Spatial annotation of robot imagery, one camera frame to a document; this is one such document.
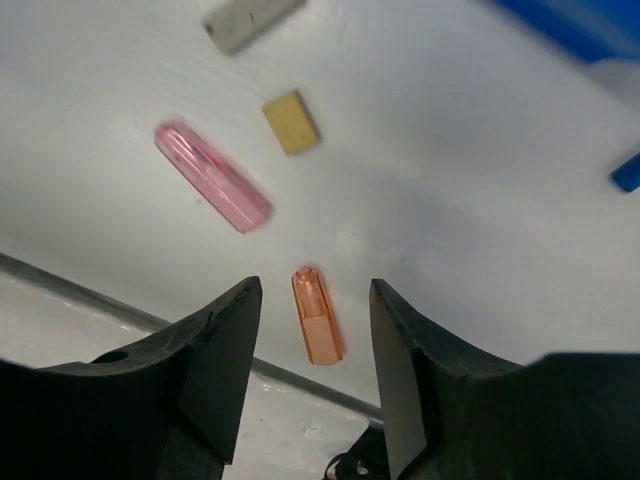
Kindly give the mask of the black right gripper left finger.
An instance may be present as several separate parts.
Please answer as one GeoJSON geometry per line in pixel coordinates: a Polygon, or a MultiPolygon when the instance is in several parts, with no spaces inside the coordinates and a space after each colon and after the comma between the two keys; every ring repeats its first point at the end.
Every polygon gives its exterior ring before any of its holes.
{"type": "Polygon", "coordinates": [[[5,479],[218,479],[233,460],[262,288],[89,363],[1,365],[5,479]]]}

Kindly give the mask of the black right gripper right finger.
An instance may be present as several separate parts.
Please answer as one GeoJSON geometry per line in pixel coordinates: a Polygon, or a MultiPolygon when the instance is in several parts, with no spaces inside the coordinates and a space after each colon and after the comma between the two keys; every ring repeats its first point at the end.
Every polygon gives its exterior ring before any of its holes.
{"type": "Polygon", "coordinates": [[[418,312],[387,282],[369,293],[395,479],[635,479],[639,358],[561,352],[519,365],[418,312]]]}

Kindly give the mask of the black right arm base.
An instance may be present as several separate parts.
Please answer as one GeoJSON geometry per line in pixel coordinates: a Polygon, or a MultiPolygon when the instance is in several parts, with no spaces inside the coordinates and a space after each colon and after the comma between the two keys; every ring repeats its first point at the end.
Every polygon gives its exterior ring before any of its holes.
{"type": "Polygon", "coordinates": [[[346,451],[327,464],[327,480],[389,480],[390,470],[383,424],[372,421],[346,451]]]}

